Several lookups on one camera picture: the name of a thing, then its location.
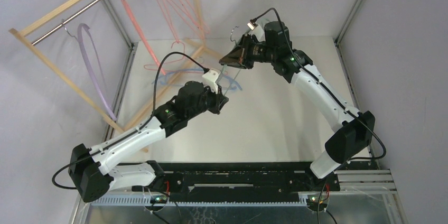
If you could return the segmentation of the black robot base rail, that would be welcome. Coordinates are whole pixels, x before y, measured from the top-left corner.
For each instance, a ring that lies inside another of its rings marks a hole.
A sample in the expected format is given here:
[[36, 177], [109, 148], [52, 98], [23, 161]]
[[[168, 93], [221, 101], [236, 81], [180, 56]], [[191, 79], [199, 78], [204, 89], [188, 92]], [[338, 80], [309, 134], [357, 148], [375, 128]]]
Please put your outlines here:
[[169, 197], [179, 204], [304, 204], [305, 197], [339, 192], [344, 171], [378, 170], [376, 163], [354, 161], [324, 179], [315, 179], [310, 162], [160, 163], [165, 175], [148, 188], [109, 192], [97, 202], [148, 204]]

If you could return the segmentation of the pink curved plastic hanger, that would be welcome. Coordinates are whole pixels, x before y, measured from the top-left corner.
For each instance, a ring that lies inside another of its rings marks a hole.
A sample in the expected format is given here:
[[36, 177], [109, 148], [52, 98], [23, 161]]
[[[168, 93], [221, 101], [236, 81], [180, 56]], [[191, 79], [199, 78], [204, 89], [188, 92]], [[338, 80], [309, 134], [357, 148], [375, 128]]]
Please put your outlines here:
[[120, 1], [122, 3], [122, 6], [123, 6], [123, 8], [124, 8], [128, 18], [129, 18], [129, 20], [132, 23], [132, 26], [134, 27], [137, 35], [140, 37], [141, 41], [143, 42], [144, 47], [146, 48], [147, 52], [151, 56], [151, 58], [152, 58], [152, 60], [154, 62], [154, 65], [159, 67], [161, 65], [161, 62], [157, 58], [153, 48], [148, 43], [148, 41], [147, 41], [147, 39], [146, 39], [146, 37], [145, 37], [145, 35], [143, 33], [143, 30], [142, 30], [141, 26], [139, 25], [139, 23], [138, 23], [135, 15], [134, 15], [130, 5], [128, 4], [127, 0], [120, 0]]

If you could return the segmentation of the purple plastic hanger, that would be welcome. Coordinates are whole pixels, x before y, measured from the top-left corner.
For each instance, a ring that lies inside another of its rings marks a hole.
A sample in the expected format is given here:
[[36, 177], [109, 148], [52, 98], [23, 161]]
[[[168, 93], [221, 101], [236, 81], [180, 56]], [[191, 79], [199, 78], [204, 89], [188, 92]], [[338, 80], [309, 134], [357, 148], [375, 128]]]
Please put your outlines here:
[[[115, 112], [112, 109], [111, 103], [108, 101], [107, 96], [106, 96], [106, 94], [108, 93], [108, 87], [107, 87], [105, 75], [104, 75], [104, 72], [102, 69], [98, 50], [96, 48], [95, 41], [90, 33], [90, 26], [87, 25], [86, 23], [80, 23], [77, 27], [77, 33], [76, 33], [76, 35], [74, 35], [69, 32], [66, 25], [64, 24], [64, 20], [61, 20], [61, 25], [62, 25], [63, 29], [65, 30], [65, 32], [68, 34], [68, 36], [70, 36], [71, 38], [73, 38], [77, 41], [78, 47], [79, 47], [79, 50], [81, 53], [81, 57], [83, 59], [85, 67], [87, 69], [89, 78], [96, 90], [97, 95], [99, 96], [99, 98], [101, 100], [103, 107], [105, 108], [107, 117], [110, 118], [113, 122], [116, 122], [117, 116], [115, 115]], [[88, 40], [90, 41], [91, 46], [93, 48], [93, 51], [95, 54], [95, 59], [96, 59], [98, 70], [99, 70], [99, 75], [102, 80], [103, 87], [100, 86], [98, 77], [95, 74], [94, 68], [89, 59], [89, 55], [88, 55], [86, 45], [85, 45], [85, 40], [84, 40], [84, 34], [87, 35]]]

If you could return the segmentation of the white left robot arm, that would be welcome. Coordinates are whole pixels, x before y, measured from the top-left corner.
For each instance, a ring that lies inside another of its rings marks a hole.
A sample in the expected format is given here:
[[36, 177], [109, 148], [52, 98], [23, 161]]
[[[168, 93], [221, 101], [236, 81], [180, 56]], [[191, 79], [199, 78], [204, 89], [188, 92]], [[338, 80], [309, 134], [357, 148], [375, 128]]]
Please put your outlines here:
[[159, 106], [150, 118], [138, 126], [102, 144], [72, 150], [68, 174], [83, 202], [93, 202], [107, 192], [132, 186], [147, 186], [153, 191], [164, 187], [164, 171], [156, 161], [121, 165], [143, 147], [166, 139], [182, 130], [188, 121], [209, 111], [219, 114], [229, 99], [221, 88], [189, 81], [178, 94]]

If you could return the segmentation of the blue plastic hanger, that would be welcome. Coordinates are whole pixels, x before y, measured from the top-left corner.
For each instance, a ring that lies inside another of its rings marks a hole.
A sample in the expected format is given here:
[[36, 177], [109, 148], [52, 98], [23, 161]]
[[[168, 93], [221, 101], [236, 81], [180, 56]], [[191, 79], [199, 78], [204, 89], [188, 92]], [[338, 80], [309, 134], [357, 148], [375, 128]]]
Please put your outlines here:
[[[200, 68], [187, 68], [187, 69], [179, 69], [179, 70], [171, 70], [168, 71], [165, 75], [159, 76], [157, 83], [163, 85], [163, 86], [176, 86], [179, 87], [179, 84], [176, 83], [168, 83], [168, 80], [173, 78], [174, 76], [181, 75], [183, 73], [187, 74], [203, 74], [203, 70]], [[236, 82], [233, 84], [233, 87], [230, 91], [243, 91], [242, 86], [239, 84], [239, 82], [236, 80]]]

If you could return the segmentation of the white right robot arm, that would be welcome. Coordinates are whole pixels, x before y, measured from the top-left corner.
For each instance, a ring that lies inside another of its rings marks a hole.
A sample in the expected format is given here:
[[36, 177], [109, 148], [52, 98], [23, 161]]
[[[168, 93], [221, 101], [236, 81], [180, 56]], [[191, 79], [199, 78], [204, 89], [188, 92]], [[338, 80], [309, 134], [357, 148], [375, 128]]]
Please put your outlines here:
[[238, 69], [252, 69], [256, 62], [269, 63], [279, 76], [310, 98], [334, 132], [305, 176], [307, 187], [319, 190], [326, 184], [326, 176], [371, 143], [375, 117], [369, 111], [362, 113], [333, 91], [309, 56], [292, 47], [284, 22], [260, 27], [251, 21], [248, 27], [219, 63]]

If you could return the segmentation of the green plastic hanger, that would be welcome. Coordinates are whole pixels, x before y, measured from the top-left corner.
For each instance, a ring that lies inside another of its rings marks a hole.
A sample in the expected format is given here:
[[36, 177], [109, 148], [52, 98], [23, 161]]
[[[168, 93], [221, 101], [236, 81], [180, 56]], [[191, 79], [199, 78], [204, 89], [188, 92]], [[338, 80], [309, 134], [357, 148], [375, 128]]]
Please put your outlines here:
[[[234, 33], [235, 29], [237, 29], [237, 28], [239, 28], [239, 25], [234, 26], [234, 28], [231, 30], [231, 33], [230, 33], [230, 41], [232, 42], [232, 48], [230, 50], [233, 50], [239, 42], [236, 38], [233, 38], [233, 33]], [[241, 69], [237, 69], [235, 74], [231, 74], [232, 72], [229, 72], [229, 70], [227, 68], [228, 68], [227, 65], [222, 65], [222, 67], [220, 69], [221, 75], [218, 78], [219, 83], [222, 79], [227, 79], [229, 81], [229, 85], [227, 87], [224, 87], [224, 89], [225, 89], [224, 96], [227, 94], [227, 92], [229, 90], [232, 89], [233, 84], [236, 82], [236, 79], [241, 72]]]

